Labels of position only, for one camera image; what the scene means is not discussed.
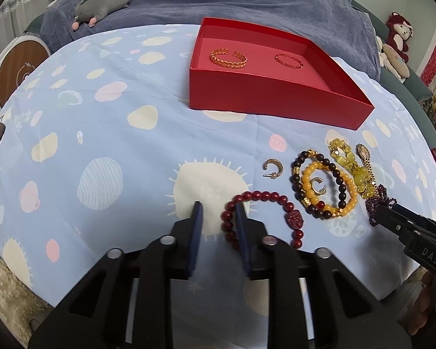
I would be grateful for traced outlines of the right hand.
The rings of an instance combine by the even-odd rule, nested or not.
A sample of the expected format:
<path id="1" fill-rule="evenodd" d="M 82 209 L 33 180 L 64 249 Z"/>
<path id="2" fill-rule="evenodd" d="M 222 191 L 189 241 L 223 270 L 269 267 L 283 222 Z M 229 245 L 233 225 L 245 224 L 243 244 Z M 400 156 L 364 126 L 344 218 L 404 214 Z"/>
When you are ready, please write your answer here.
<path id="1" fill-rule="evenodd" d="M 408 324 L 408 333 L 414 336 L 422 329 L 432 311 L 436 312 L 436 276 L 427 271 L 421 278 L 423 288 L 417 297 Z"/>

